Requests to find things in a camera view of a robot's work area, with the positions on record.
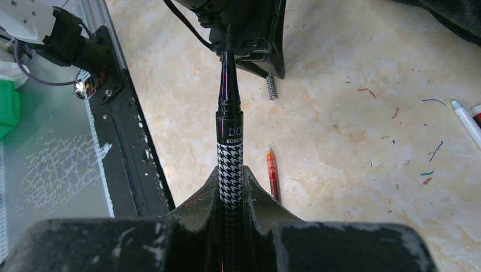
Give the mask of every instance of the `table surface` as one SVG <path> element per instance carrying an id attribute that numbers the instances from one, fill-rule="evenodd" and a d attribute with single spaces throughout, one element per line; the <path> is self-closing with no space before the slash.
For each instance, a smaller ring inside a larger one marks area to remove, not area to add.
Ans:
<path id="1" fill-rule="evenodd" d="M 162 1 L 107 4 L 178 205 L 217 164 L 221 64 Z M 406 224 L 441 270 L 481 266 L 481 151 L 450 106 L 481 103 L 481 49 L 394 1 L 288 0 L 284 55 L 276 101 L 238 72 L 244 163 L 261 185 L 271 145 L 300 218 Z"/>

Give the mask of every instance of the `black cloth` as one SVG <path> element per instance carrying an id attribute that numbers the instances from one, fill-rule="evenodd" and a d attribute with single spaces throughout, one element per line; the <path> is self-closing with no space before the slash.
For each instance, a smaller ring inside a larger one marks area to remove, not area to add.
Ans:
<path id="1" fill-rule="evenodd" d="M 481 46 L 481 0 L 395 0 L 429 11 L 464 40 Z"/>

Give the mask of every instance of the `orange pencil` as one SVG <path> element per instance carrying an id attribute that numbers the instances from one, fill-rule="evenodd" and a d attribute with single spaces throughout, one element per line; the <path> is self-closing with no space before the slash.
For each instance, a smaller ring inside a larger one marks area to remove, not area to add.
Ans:
<path id="1" fill-rule="evenodd" d="M 277 184 L 276 158 L 274 157 L 274 152 L 272 152 L 271 146 L 269 146 L 269 150 L 267 151 L 267 170 L 269 170 L 271 195 L 280 203 L 281 199 L 279 197 L 279 186 Z"/>

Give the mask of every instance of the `red ink mark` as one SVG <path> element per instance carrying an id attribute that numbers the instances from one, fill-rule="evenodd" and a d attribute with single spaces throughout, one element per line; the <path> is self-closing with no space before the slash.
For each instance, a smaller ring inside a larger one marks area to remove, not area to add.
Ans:
<path id="1" fill-rule="evenodd" d="M 394 115 L 391 117 L 391 119 L 394 119 L 398 116 L 398 112 L 399 112 L 399 107 L 396 107 L 396 112 L 394 113 Z"/>
<path id="2" fill-rule="evenodd" d="M 423 182 L 423 185 L 426 185 L 428 184 L 430 181 L 432 181 L 433 178 L 432 177 L 429 177 L 429 178 L 426 178 L 426 180 Z"/>

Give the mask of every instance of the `purple cable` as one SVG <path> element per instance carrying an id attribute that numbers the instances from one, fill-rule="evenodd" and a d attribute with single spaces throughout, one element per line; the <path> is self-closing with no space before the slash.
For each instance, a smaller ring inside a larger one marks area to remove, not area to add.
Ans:
<path id="1" fill-rule="evenodd" d="M 72 85 L 72 84 L 77 84 L 77 83 L 78 83 L 77 81 L 53 83 L 53 82 L 43 81 L 43 80 L 41 80 L 41 79 L 38 79 L 38 78 L 34 77 L 33 75 L 29 74 L 29 73 L 25 70 L 25 68 L 23 67 L 22 63 L 20 62 L 20 54 L 19 54 L 19 51 L 20 51 L 20 42 L 19 42 L 17 39 L 15 39 L 14 59 L 15 59 L 16 64 L 18 65 L 18 68 L 20 69 L 20 71 L 22 71 L 22 73 L 23 73 L 24 75 L 26 75 L 27 78 L 30 78 L 30 79 L 32 79 L 33 81 L 37 82 L 37 83 L 40 83 L 40 84 L 43 84 L 43 85 L 48 85 L 48 86 L 68 86 L 68 85 Z"/>

